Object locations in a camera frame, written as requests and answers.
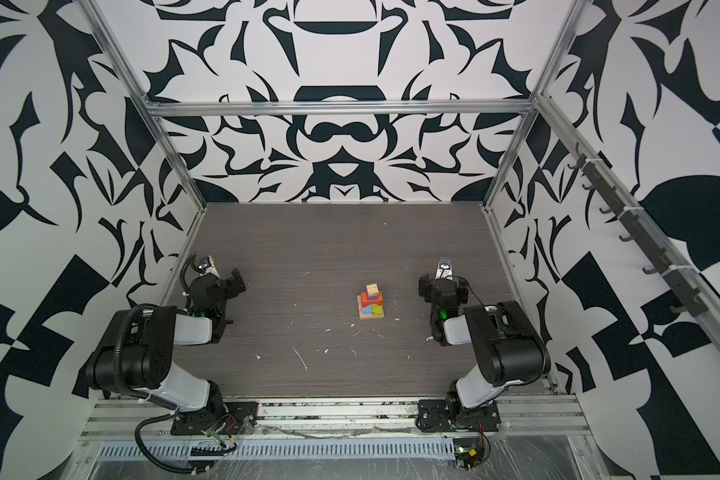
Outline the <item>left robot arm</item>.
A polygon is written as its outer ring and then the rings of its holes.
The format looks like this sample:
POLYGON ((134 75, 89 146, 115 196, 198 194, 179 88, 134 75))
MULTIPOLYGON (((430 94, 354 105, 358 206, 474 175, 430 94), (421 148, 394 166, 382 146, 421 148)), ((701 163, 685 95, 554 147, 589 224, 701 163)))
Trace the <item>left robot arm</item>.
POLYGON ((115 312, 85 365, 94 390, 148 401, 179 414, 220 417, 217 384, 173 359, 177 347, 217 344, 231 321, 227 303, 246 291, 238 269, 222 276, 212 257, 190 256, 179 274, 185 305, 139 304, 115 312))

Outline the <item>aluminium front rail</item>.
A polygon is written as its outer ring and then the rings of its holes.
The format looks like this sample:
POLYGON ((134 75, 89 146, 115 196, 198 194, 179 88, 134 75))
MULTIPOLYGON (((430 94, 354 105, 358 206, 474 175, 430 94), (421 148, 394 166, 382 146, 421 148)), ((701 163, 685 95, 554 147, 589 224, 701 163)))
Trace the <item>aluminium front rail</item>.
MULTIPOLYGON (((351 438, 371 435, 415 436, 417 397, 233 398, 259 403, 257 423, 242 435, 275 438, 351 438)), ((493 401, 506 436, 589 435, 590 426, 574 396, 508 395, 493 401)), ((164 414, 161 408, 135 400, 102 400, 89 416, 81 440, 128 440, 136 425, 164 414)), ((458 436, 471 432, 432 433, 458 436)))

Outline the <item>natural wood block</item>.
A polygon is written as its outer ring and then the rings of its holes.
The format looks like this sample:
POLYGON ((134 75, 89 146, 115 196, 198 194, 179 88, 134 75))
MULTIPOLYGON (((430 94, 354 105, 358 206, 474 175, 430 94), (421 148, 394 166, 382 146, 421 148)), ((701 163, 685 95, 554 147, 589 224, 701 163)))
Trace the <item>natural wood block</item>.
POLYGON ((364 315, 362 314, 362 309, 363 309, 363 308, 361 307, 361 303, 360 303, 360 295, 358 295, 358 296, 357 296, 357 310, 358 310, 358 318, 359 318, 360 320, 381 319, 381 318, 384 317, 384 316, 383 316, 383 317, 373 317, 372 315, 370 315, 370 316, 364 316, 364 315))

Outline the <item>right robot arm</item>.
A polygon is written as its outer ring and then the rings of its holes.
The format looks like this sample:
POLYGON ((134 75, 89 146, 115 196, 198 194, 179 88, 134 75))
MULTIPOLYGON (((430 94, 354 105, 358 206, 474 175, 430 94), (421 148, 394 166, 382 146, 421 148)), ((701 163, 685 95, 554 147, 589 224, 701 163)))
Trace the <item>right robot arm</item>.
POLYGON ((488 407, 508 388, 531 384, 551 370, 539 333, 518 302, 488 305, 476 299, 471 284, 453 272, 448 257, 433 276, 419 278, 419 296, 430 305, 431 336, 442 346, 473 348, 475 366, 455 380, 446 405, 457 419, 488 407))

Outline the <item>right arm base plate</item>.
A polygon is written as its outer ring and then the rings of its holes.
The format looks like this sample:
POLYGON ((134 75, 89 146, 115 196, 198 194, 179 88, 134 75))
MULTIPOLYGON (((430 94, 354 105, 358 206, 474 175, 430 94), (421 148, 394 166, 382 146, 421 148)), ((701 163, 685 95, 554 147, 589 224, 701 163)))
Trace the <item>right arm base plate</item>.
POLYGON ((501 417, 495 403, 464 409, 451 400, 421 399, 417 403, 415 426, 424 433, 499 431, 501 417))

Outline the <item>aluminium frame crossbar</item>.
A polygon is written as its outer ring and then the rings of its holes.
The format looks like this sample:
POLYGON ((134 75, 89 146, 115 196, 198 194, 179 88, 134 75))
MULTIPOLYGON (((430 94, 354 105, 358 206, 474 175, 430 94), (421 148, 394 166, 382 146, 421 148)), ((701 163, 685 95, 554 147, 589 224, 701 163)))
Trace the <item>aluminium frame crossbar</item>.
POLYGON ((505 100, 346 100, 285 102, 147 102, 153 117, 523 113, 532 106, 527 99, 505 100))

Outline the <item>orange wood block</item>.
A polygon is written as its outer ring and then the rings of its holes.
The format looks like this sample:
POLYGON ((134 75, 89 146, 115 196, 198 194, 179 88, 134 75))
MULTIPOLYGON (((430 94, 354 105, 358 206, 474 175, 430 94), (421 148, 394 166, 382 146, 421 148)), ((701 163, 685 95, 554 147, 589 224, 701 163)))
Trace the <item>orange wood block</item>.
POLYGON ((368 306, 370 306, 370 305, 380 305, 380 306, 382 306, 382 305, 383 305, 383 295, 382 295, 381 292, 379 292, 379 294, 381 295, 381 298, 379 298, 379 299, 377 299, 377 300, 368 300, 367 297, 366 297, 367 292, 363 292, 363 293, 360 295, 361 307, 364 308, 364 307, 368 307, 368 306))

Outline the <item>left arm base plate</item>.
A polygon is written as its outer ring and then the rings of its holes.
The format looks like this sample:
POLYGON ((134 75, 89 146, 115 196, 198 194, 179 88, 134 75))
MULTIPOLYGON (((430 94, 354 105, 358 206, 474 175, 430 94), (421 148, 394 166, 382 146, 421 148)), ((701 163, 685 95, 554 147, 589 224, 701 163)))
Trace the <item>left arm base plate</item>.
POLYGON ((209 407, 193 412, 180 412, 173 420, 173 436, 201 435, 212 430, 220 435, 237 435, 257 423, 259 403, 255 401, 225 402, 216 411, 209 407))

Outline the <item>wall hook rack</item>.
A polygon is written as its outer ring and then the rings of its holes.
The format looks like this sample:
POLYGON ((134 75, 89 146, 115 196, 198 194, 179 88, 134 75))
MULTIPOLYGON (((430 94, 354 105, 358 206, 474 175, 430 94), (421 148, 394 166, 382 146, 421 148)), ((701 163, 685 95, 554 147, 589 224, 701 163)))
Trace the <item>wall hook rack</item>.
POLYGON ((602 158, 587 156, 575 146, 576 160, 568 168, 580 170, 589 183, 583 188, 595 191, 606 204, 600 212, 610 215, 626 230, 626 235, 619 237, 621 242, 633 242, 641 250, 650 266, 643 267, 645 275, 659 275, 676 296, 679 304, 671 305, 674 313, 688 313, 700 317, 709 311, 709 307, 701 297, 701 289, 691 279, 694 268, 672 253, 669 241, 653 223, 647 211, 638 205, 634 197, 623 187, 611 172, 602 158))

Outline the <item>green circuit board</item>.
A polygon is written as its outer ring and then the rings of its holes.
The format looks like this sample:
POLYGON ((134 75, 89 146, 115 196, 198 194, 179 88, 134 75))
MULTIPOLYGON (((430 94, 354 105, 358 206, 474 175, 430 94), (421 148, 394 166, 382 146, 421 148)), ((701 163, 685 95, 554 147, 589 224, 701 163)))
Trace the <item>green circuit board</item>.
POLYGON ((466 438, 454 440, 454 459, 457 467, 465 470, 473 470, 488 459, 491 453, 490 442, 481 437, 474 442, 466 438))

